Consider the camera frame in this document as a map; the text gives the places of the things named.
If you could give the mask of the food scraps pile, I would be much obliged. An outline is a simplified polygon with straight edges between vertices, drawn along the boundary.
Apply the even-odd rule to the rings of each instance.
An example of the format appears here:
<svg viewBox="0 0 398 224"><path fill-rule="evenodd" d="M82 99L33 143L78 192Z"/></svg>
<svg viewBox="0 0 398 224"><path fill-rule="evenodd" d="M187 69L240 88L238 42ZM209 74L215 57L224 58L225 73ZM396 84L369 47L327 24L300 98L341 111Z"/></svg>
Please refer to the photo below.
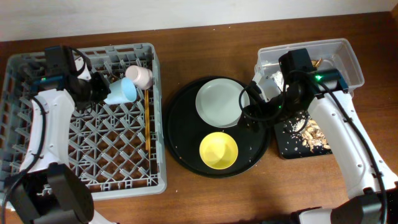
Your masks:
<svg viewBox="0 0 398 224"><path fill-rule="evenodd" d="M293 121L289 121L287 130L291 133L293 143L297 145L296 151L299 146L311 154L331 149L324 133L312 118L294 118Z"/></svg>

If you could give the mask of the pink plastic cup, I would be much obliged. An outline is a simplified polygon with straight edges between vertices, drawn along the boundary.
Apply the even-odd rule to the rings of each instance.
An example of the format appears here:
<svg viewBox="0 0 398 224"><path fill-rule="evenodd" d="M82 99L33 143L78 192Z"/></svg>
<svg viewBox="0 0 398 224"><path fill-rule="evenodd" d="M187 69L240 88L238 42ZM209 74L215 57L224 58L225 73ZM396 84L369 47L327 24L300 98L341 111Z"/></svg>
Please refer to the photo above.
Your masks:
<svg viewBox="0 0 398 224"><path fill-rule="evenodd" d="M148 90L153 85L153 74L148 68L131 65L126 69L125 76L141 90Z"/></svg>

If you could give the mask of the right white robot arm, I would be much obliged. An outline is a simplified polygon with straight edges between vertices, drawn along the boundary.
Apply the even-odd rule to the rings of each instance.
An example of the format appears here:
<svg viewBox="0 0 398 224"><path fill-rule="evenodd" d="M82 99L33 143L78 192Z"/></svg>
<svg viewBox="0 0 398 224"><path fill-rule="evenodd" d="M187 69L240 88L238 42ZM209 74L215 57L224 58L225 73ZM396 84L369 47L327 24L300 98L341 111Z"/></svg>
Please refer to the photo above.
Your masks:
<svg viewBox="0 0 398 224"><path fill-rule="evenodd" d="M240 107L242 117L268 126L306 111L318 124L341 169L348 201L336 208L306 208L289 223L397 223L397 174L380 156L360 122L348 84L335 68L318 70L307 49L290 50L279 58L284 85L266 96L262 77L243 92L254 105Z"/></svg>

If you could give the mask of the white paper napkin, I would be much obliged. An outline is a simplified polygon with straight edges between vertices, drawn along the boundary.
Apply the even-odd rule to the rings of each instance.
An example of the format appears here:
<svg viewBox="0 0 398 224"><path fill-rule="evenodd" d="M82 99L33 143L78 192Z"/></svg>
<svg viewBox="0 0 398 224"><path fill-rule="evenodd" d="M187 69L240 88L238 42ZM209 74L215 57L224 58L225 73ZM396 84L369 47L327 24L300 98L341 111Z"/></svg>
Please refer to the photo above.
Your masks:
<svg viewBox="0 0 398 224"><path fill-rule="evenodd" d="M271 79L278 86L279 90L282 91L283 90L283 86L284 86L284 78L283 78L282 72L278 71L278 72L272 74L271 75Z"/></svg>

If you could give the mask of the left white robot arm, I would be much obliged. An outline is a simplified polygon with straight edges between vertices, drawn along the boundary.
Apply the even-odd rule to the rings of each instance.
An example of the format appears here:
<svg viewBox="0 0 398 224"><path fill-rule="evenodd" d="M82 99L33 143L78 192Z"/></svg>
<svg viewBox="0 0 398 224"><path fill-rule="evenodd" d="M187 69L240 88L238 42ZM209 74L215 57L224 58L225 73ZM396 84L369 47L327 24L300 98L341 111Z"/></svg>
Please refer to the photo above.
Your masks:
<svg viewBox="0 0 398 224"><path fill-rule="evenodd" d="M76 48L48 47L45 73L32 80L33 121L19 173L5 179L2 206L10 203L23 223L107 223L89 188L70 169L68 133L75 109L103 101L109 81L91 73Z"/></svg>

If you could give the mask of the yellow plastic bowl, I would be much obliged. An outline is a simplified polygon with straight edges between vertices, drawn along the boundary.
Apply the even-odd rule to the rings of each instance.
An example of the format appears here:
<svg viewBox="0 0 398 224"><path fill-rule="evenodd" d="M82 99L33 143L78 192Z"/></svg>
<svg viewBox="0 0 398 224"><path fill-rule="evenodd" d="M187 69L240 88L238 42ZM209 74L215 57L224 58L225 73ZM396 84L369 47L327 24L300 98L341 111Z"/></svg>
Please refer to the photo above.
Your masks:
<svg viewBox="0 0 398 224"><path fill-rule="evenodd" d="M236 141L229 134L213 132L201 140L199 154L208 167L224 170L237 161L239 149Z"/></svg>

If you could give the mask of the wooden chopstick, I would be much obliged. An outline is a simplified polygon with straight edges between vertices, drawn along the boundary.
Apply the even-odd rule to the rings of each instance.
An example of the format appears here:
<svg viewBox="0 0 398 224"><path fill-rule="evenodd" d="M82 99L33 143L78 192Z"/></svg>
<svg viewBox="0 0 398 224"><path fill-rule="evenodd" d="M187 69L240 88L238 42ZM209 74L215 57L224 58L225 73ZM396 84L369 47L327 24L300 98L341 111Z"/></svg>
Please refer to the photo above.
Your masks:
<svg viewBox="0 0 398 224"><path fill-rule="evenodd" d="M146 134L146 150L149 152L150 151L150 127L149 127L149 92L148 90L144 90L144 103L145 103L145 134Z"/></svg>
<svg viewBox="0 0 398 224"><path fill-rule="evenodd" d="M149 111L149 91L145 90L145 119L146 119L146 149L150 160L150 111Z"/></svg>

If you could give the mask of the blue plastic cup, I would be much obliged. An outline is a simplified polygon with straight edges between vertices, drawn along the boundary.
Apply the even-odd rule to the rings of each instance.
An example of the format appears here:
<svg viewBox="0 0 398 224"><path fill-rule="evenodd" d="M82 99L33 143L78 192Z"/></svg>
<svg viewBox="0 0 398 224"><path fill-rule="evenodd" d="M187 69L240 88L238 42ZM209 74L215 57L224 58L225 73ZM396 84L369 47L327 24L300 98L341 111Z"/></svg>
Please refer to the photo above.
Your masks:
<svg viewBox="0 0 398 224"><path fill-rule="evenodd" d="M129 78L122 78L111 83L109 89L111 93L104 99L107 105L131 103L137 99L136 87Z"/></svg>

